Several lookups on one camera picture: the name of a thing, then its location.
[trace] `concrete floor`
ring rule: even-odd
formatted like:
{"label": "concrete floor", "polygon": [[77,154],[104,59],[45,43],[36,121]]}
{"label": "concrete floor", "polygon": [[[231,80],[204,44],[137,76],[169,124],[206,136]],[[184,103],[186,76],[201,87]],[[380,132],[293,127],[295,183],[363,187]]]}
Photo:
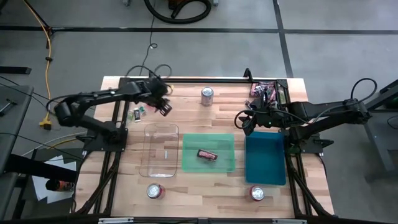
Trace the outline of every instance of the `concrete floor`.
{"label": "concrete floor", "polygon": [[[31,0],[52,26],[150,27],[152,16],[140,0],[130,7],[113,0]],[[280,0],[285,29],[398,29],[395,0]],[[166,2],[157,9],[169,14]],[[189,4],[181,16],[203,10]],[[0,25],[36,26],[22,1],[9,1]],[[154,27],[176,27],[155,20]],[[272,0],[220,0],[209,17],[195,28],[276,29]],[[124,75],[142,63],[149,33],[58,32],[53,38],[49,82],[53,96],[97,90],[103,76]],[[397,78],[398,35],[286,35],[295,78],[304,78],[312,103],[349,98],[351,87],[363,77],[374,78],[380,88]],[[150,51],[146,65],[169,64],[176,76],[240,77],[246,67],[256,77],[286,77],[278,34],[154,33],[159,47]],[[46,95],[44,70],[47,49],[42,32],[1,31],[0,64],[26,66],[32,73],[4,75],[21,85],[32,85]],[[366,96],[372,86],[363,83],[355,97]],[[44,142],[75,133],[62,128],[47,132],[38,127],[45,110],[32,101],[20,134]],[[344,218],[398,222],[398,183],[368,184],[364,175],[382,169],[363,126],[342,125],[322,137],[335,140],[325,149],[328,183],[335,213]],[[34,143],[18,140],[14,153]]]}

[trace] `yellow cable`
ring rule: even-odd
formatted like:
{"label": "yellow cable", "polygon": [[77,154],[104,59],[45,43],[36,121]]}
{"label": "yellow cable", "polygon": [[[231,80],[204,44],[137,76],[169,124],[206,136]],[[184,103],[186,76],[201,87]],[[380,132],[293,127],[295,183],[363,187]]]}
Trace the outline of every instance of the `yellow cable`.
{"label": "yellow cable", "polygon": [[[26,7],[29,9],[29,11],[33,14],[33,16],[36,18],[37,22],[39,22],[40,26],[42,27],[44,34],[47,38],[47,42],[49,43],[49,58],[51,58],[51,40],[49,37],[49,34],[44,28],[44,25],[42,21],[36,16],[36,13],[32,10],[32,8],[24,1]],[[50,68],[50,61],[47,61],[47,66],[45,68],[45,85],[47,86],[47,93],[49,94],[49,99],[51,100],[51,93],[50,93],[50,87],[49,87],[49,68]],[[49,120],[49,112],[45,115],[44,120],[48,121]]]}
{"label": "yellow cable", "polygon": [[65,144],[65,143],[68,143],[68,142],[71,142],[71,141],[74,141],[74,140],[76,140],[76,138],[60,141],[60,142],[58,142],[58,143],[52,145],[52,146],[50,147],[50,149],[53,149],[53,148],[56,147],[56,146],[59,146],[59,145],[61,145],[61,144]]}

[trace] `blue bin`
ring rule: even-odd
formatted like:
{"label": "blue bin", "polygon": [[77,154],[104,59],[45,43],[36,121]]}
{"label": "blue bin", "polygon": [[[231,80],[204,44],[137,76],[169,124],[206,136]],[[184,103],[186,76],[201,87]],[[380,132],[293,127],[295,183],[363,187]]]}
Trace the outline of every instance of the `blue bin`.
{"label": "blue bin", "polygon": [[283,134],[255,131],[246,136],[244,148],[246,182],[286,184]]}

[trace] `wooden table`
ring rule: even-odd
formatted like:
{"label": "wooden table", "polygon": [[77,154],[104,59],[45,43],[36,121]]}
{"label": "wooden table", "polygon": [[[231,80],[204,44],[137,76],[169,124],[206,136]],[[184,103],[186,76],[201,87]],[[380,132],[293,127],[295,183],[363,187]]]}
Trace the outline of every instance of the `wooden table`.
{"label": "wooden table", "polygon": [[[307,101],[304,80],[288,78],[291,101]],[[101,89],[117,88],[119,77],[104,77]],[[235,128],[233,118],[245,109],[250,84],[174,83],[168,98],[173,110],[164,118],[159,113],[148,114],[138,123],[128,124],[129,137],[122,154],[113,201],[112,216],[129,217],[225,217],[225,218],[292,218],[294,216],[289,182],[285,186],[264,185],[266,197],[261,202],[248,202],[245,194],[251,184],[244,180],[244,133]],[[214,89],[211,107],[200,104],[204,86]],[[137,107],[132,103],[130,109]],[[114,103],[99,105],[95,118],[110,121]],[[149,178],[139,174],[144,128],[151,123],[173,123],[179,127],[177,174],[171,178]],[[182,135],[186,133],[232,133],[235,140],[236,170],[224,174],[193,174],[181,170]],[[100,179],[103,152],[91,153],[81,168],[76,201],[79,209],[93,193]],[[325,171],[318,157],[303,154],[308,188],[324,208],[333,213]],[[157,182],[166,188],[162,200],[146,195],[149,184]],[[304,211],[302,193],[297,186],[300,208]],[[106,204],[104,194],[102,206]]]}

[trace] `silver soda can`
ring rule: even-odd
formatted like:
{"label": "silver soda can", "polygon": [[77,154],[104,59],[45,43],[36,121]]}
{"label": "silver soda can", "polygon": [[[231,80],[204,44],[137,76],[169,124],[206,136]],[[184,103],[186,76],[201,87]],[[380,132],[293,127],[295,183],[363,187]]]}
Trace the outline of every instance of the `silver soda can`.
{"label": "silver soda can", "polygon": [[264,191],[259,186],[252,186],[249,188],[249,198],[255,202],[264,199]]}
{"label": "silver soda can", "polygon": [[201,90],[201,104],[211,106],[213,104],[214,91],[210,87],[204,87]]}
{"label": "silver soda can", "polygon": [[151,199],[161,199],[165,194],[165,189],[160,184],[150,184],[147,188],[147,195]]}

